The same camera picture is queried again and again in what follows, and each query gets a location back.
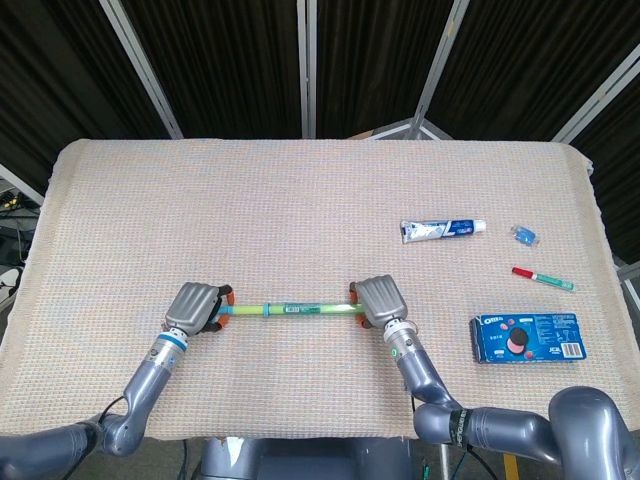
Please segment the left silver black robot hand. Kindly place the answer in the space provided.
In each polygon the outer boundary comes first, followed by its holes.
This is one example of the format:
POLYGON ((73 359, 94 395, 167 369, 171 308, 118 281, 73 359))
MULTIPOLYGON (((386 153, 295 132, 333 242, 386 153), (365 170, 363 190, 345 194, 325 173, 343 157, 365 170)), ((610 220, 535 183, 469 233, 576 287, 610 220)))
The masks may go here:
POLYGON ((212 286, 185 283, 171 303, 164 320, 166 330, 178 329, 188 337, 224 329, 230 315, 222 308, 233 306, 235 295, 230 285, 212 286))

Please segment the blue Oreo cookie box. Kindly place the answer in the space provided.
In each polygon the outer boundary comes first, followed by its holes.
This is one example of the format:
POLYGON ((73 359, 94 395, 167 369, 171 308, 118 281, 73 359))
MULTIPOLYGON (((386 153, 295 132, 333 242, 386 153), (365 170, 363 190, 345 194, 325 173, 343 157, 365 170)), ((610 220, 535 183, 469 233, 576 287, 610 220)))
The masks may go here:
POLYGON ((469 322, 474 359, 480 364, 529 364, 587 358, 574 313, 478 315, 469 322))

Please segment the grey robot torso base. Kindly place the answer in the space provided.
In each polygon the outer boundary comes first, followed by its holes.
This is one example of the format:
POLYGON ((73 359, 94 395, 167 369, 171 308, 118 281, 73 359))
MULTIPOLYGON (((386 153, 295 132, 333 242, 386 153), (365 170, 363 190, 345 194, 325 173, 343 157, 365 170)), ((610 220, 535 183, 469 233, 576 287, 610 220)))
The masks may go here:
POLYGON ((213 437, 191 480, 413 480, 409 440, 213 437))

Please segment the red green marker pen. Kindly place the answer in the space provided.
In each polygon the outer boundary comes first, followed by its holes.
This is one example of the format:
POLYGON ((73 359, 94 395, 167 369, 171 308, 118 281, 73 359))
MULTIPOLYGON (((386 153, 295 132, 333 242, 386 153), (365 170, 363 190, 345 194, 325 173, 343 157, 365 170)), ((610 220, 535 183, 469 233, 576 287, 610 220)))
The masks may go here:
POLYGON ((526 279, 529 279, 544 285, 548 285, 554 288, 558 288, 563 291, 567 291, 567 292, 575 291, 575 285, 570 281, 558 279, 552 276, 544 275, 544 274, 537 273, 537 272, 527 270, 517 266, 514 266, 511 269, 511 272, 516 276, 526 278, 526 279))

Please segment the white metal partition post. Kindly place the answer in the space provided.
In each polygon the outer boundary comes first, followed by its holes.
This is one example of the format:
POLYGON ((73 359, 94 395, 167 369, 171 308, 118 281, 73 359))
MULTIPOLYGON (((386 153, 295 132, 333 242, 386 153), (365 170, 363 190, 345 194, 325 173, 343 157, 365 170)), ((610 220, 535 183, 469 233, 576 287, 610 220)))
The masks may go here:
POLYGON ((594 90, 551 139, 570 144, 575 140, 624 89, 640 74, 640 42, 594 90))
POLYGON ((317 137, 318 0, 296 0, 301 134, 317 137))
POLYGON ((0 177, 8 181, 38 206, 43 205, 44 196, 2 163, 0 163, 0 177))
POLYGON ((144 91, 172 140, 184 139, 165 91, 121 0, 98 0, 144 91))
POLYGON ((374 129, 368 140, 452 140, 449 134, 427 119, 427 114, 470 4, 471 0, 452 1, 413 116, 374 129))

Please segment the small blue plastic packet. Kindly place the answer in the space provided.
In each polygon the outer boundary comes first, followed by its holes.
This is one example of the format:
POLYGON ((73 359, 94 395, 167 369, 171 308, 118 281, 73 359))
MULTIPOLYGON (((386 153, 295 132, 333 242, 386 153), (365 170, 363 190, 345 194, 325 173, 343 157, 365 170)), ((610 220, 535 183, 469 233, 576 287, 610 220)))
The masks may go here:
POLYGON ((522 245, 535 247, 539 243, 539 236, 527 227, 514 225, 510 232, 513 238, 522 245))

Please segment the beige woven tablecloth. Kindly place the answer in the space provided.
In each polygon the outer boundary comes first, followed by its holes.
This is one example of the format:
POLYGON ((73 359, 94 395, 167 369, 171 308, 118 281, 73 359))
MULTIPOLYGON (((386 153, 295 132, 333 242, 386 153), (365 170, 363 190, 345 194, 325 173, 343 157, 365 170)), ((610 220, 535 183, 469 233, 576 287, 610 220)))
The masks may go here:
POLYGON ((187 282, 228 284, 240 304, 342 303, 351 282, 384 274, 465 407, 545 414, 556 392, 588 385, 640 429, 640 350, 591 169, 542 142, 75 141, 54 165, 0 344, 0 435, 124 410, 187 282), (402 243, 403 220, 456 219, 487 229, 402 243), (514 225, 539 243, 517 242, 514 225), (574 313, 587 358, 478 363, 469 322, 502 313, 574 313))

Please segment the blue white toothpaste tube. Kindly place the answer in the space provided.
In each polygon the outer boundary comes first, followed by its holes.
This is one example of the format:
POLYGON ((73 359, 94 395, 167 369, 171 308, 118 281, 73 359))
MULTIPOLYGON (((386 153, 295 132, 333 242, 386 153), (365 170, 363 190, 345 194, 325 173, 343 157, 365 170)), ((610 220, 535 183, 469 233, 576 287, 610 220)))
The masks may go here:
POLYGON ((403 244, 428 240, 440 240, 483 233, 487 229, 484 220, 456 219, 400 222, 403 244))

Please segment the white sneaker shoe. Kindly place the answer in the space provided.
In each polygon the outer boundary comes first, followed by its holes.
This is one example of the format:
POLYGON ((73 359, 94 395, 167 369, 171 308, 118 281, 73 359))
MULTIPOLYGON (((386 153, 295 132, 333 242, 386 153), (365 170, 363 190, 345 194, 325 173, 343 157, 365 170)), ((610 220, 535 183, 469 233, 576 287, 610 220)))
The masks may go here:
POLYGON ((14 296, 20 286, 22 275, 23 268, 20 266, 0 274, 0 303, 14 296))

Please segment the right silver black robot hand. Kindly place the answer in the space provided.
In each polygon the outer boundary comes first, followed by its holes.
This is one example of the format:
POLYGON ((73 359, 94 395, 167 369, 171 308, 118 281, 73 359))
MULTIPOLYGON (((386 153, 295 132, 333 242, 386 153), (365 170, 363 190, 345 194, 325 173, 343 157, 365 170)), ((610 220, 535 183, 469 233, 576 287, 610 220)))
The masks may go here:
POLYGON ((349 294, 351 302, 361 306, 356 319, 362 328, 384 329, 389 322, 408 317, 407 304, 389 274, 351 282, 349 294))

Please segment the green blue long stick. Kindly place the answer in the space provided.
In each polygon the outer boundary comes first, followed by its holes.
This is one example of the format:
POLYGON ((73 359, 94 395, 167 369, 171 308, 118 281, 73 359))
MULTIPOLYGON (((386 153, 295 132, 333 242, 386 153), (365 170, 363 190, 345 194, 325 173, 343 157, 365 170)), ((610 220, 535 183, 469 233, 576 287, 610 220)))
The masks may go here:
POLYGON ((264 303, 258 305, 223 305, 215 319, 231 316, 300 316, 300 315, 351 315, 363 316, 364 308, 360 304, 328 303, 264 303))

